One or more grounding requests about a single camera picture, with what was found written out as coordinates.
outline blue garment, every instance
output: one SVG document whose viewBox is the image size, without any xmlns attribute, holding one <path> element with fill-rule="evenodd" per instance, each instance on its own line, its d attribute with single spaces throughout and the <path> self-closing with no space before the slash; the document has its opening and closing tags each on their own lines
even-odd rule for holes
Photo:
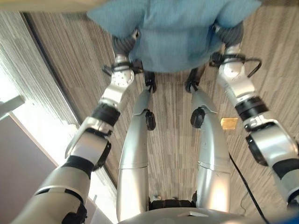
<svg viewBox="0 0 299 224">
<path fill-rule="evenodd" d="M 130 60 L 148 71 L 199 67 L 221 46 L 217 21 L 234 27 L 259 6 L 258 0 L 111 0 L 87 15 L 110 34 L 125 38 L 139 30 Z"/>
</svg>

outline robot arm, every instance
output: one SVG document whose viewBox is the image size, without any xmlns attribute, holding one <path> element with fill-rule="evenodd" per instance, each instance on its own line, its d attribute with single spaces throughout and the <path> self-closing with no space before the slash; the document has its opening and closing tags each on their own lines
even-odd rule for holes
<svg viewBox="0 0 299 224">
<path fill-rule="evenodd" d="M 299 156 L 297 142 L 261 100 L 245 74 L 240 45 L 227 47 L 217 82 L 249 132 L 246 138 L 255 160 L 272 168 L 277 188 L 288 203 L 299 203 Z"/>
<path fill-rule="evenodd" d="M 104 165 L 110 152 L 108 139 L 126 104 L 135 74 L 126 55 L 116 55 L 111 83 L 90 117 L 87 117 L 66 150 L 66 163 L 41 184 L 13 224 L 81 224 L 91 172 Z"/>
</svg>

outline black knob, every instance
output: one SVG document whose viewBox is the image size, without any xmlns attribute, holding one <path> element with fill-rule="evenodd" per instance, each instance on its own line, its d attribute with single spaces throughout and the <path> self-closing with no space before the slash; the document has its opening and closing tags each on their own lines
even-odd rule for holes
<svg viewBox="0 0 299 224">
<path fill-rule="evenodd" d="M 202 123 L 204 122 L 204 118 L 205 118 L 205 111 L 201 107 L 194 110 L 190 119 L 192 127 L 200 128 Z"/>
<path fill-rule="evenodd" d="M 253 155 L 254 159 L 256 160 L 257 163 L 267 167 L 268 163 L 265 160 L 265 158 L 263 157 L 260 149 L 258 148 L 258 146 L 256 145 L 256 142 L 253 140 L 253 138 L 251 137 L 251 135 L 246 137 L 246 141 L 248 143 L 249 146 L 249 150 L 251 151 L 251 154 Z"/>
<path fill-rule="evenodd" d="M 145 118 L 146 118 L 146 125 L 148 127 L 148 130 L 149 131 L 154 130 L 156 127 L 156 119 L 154 113 L 147 111 L 145 114 Z"/>
</svg>

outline wall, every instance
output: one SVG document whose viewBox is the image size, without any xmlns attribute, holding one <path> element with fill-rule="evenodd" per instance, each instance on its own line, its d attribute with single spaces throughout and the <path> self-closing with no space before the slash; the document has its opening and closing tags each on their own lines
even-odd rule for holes
<svg viewBox="0 0 299 224">
<path fill-rule="evenodd" d="M 14 118 L 0 120 L 0 223 L 10 223 L 56 164 Z M 86 224 L 111 222 L 89 199 Z"/>
</svg>

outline black cable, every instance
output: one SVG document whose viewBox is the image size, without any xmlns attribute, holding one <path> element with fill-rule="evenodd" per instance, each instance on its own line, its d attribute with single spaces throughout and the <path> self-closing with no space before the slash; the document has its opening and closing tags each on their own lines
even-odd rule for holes
<svg viewBox="0 0 299 224">
<path fill-rule="evenodd" d="M 256 57 L 247 58 L 245 62 L 258 62 L 258 65 L 247 75 L 248 78 L 252 77 L 262 66 L 262 60 Z"/>
<path fill-rule="evenodd" d="M 229 154 L 229 157 L 230 157 L 230 160 L 232 161 L 232 163 L 233 163 L 235 169 L 237 170 L 238 174 L 240 175 L 240 177 L 241 177 L 241 179 L 242 179 L 242 181 L 243 181 L 243 183 L 244 183 L 244 185 L 245 185 L 245 187 L 246 187 L 246 189 L 247 189 L 247 191 L 248 191 L 248 193 L 249 193 L 249 195 L 250 195 L 250 197 L 251 197 L 251 199 L 252 199 L 254 205 L 256 206 L 256 209 L 257 209 L 258 213 L 260 214 L 260 216 L 262 217 L 262 219 L 265 221 L 266 224 L 270 224 L 269 221 L 268 221 L 268 220 L 266 219 L 266 217 L 264 216 L 264 214 L 263 214 L 263 212 L 262 212 L 260 206 L 258 205 L 256 199 L 254 198 L 254 196 L 253 196 L 253 194 L 252 194 L 252 192 L 251 192 L 251 190 L 250 190 L 250 188 L 249 188 L 249 186 L 248 186 L 248 184 L 247 184 L 247 181 L 245 180 L 243 174 L 241 173 L 241 171 L 239 170 L 239 168 L 238 168 L 238 166 L 236 165 L 235 161 L 233 160 L 231 154 Z"/>
</svg>

